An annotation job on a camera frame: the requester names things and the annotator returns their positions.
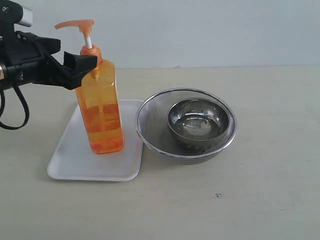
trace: orange pump head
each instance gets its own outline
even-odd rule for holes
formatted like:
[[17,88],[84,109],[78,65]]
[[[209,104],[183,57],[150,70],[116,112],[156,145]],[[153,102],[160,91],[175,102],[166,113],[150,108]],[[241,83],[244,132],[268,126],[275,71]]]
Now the orange pump head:
[[98,57],[98,64],[102,61],[101,51],[96,45],[92,45],[90,33],[92,31],[92,25],[95,21],[92,19],[72,20],[65,21],[55,25],[55,29],[61,29],[65,27],[78,27],[79,31],[83,33],[85,45],[82,47],[81,55],[95,55]]

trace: white wall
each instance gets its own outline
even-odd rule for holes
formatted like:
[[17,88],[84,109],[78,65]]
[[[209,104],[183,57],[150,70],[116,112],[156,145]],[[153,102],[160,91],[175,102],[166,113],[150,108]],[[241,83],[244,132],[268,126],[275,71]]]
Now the white wall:
[[31,31],[79,53],[77,29],[118,68],[320,64],[320,0],[16,0],[33,10]]

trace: bowl rim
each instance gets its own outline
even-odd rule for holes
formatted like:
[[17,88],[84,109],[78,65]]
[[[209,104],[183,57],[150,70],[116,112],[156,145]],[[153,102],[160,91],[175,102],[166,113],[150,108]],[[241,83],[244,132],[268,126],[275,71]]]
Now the bowl rim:
[[[160,149],[158,149],[157,147],[153,146],[152,144],[150,144],[142,135],[140,129],[139,129],[139,114],[142,110],[142,108],[153,98],[159,96],[159,95],[162,95],[162,94],[165,94],[165,93],[168,93],[168,92],[174,92],[174,91],[193,91],[193,92],[197,92],[197,93],[200,93],[200,94],[205,94],[209,97],[212,97],[212,98],[215,98],[217,99],[218,101],[220,101],[226,108],[227,110],[231,113],[231,116],[233,118],[233,122],[234,122],[234,129],[233,129],[233,133],[232,135],[230,136],[229,140],[221,147],[217,148],[216,150],[214,151],[211,151],[211,152],[208,152],[208,153],[205,153],[205,154],[200,154],[200,155],[178,155],[178,154],[173,154],[173,153],[169,153],[169,152],[166,152],[166,151],[162,151]],[[238,129],[238,123],[237,123],[237,119],[236,119],[236,116],[234,114],[234,112],[232,111],[232,109],[225,103],[225,101],[223,101],[221,98],[209,93],[209,92],[206,92],[206,91],[203,91],[203,90],[200,90],[200,89],[195,89],[195,88],[189,88],[189,87],[176,87],[176,88],[169,88],[169,89],[165,89],[165,90],[162,90],[162,91],[159,91],[159,92],[156,92],[155,94],[151,95],[150,97],[148,97],[141,105],[140,107],[138,108],[138,110],[136,111],[136,114],[135,114],[135,130],[138,134],[138,136],[140,137],[140,139],[143,141],[143,143],[145,145],[147,145],[147,147],[157,153],[160,153],[162,155],[165,155],[165,156],[169,156],[169,157],[172,157],[172,158],[177,158],[177,159],[200,159],[200,158],[205,158],[205,157],[209,157],[211,155],[214,155],[214,154],[217,154],[219,153],[220,151],[222,151],[223,149],[225,149],[226,147],[228,147],[231,142],[233,141],[233,139],[235,138],[236,136],[236,132],[237,132],[237,129]]]
[[[172,111],[172,109],[174,109],[175,106],[177,106],[178,104],[184,102],[184,101],[188,101],[188,100],[202,100],[204,102],[209,102],[211,104],[215,104],[215,105],[218,105],[220,108],[222,108],[222,110],[224,111],[224,113],[227,115],[227,118],[228,118],[228,124],[225,128],[225,130],[219,134],[218,136],[215,136],[215,137],[212,137],[210,139],[205,139],[205,140],[198,140],[198,139],[192,139],[192,138],[187,138],[185,136],[182,136],[181,134],[177,133],[177,131],[175,131],[173,129],[173,127],[171,126],[170,124],[170,121],[169,121],[169,114],[170,112]],[[182,99],[178,102],[176,102],[175,104],[173,104],[170,108],[169,108],[169,111],[167,112],[166,114],[166,124],[168,125],[168,127],[171,129],[172,132],[174,132],[174,134],[176,134],[177,136],[183,138],[183,139],[186,139],[186,140],[190,140],[190,141],[194,141],[194,142],[198,142],[198,143],[204,143],[204,142],[210,142],[210,141],[213,141],[215,139],[218,139],[220,138],[222,135],[224,135],[227,131],[228,131],[228,128],[230,126],[230,116],[229,114],[227,113],[226,109],[224,108],[224,106],[221,106],[221,104],[219,104],[218,102],[214,102],[212,100],[209,100],[209,99],[206,99],[206,98],[203,98],[203,97],[189,97],[189,98],[185,98],[185,99]]]

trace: metal mesh strainer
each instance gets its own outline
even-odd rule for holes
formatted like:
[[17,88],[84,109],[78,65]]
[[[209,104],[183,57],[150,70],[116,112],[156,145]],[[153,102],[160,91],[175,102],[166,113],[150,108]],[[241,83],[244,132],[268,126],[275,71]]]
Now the metal mesh strainer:
[[[171,135],[168,125],[168,111],[175,103],[187,98],[204,98],[224,106],[229,117],[229,127],[224,138],[205,151],[194,151],[181,147]],[[236,118],[232,110],[218,97],[192,88],[174,88],[161,91],[149,97],[136,114],[136,130],[142,141],[156,153],[178,159],[201,159],[213,157],[226,148],[236,134]]]

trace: robotic arm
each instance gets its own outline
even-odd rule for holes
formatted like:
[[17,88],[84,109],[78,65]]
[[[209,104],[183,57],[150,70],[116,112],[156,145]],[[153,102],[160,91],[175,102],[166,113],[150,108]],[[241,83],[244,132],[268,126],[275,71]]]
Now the robotic arm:
[[4,90],[13,88],[25,111],[21,126],[0,127],[16,130],[29,120],[29,108],[19,86],[33,83],[73,90],[81,86],[83,77],[97,66],[97,57],[64,52],[63,65],[53,56],[60,51],[61,41],[15,31],[14,24],[30,27],[32,11],[18,3],[0,0],[0,117],[5,108]]

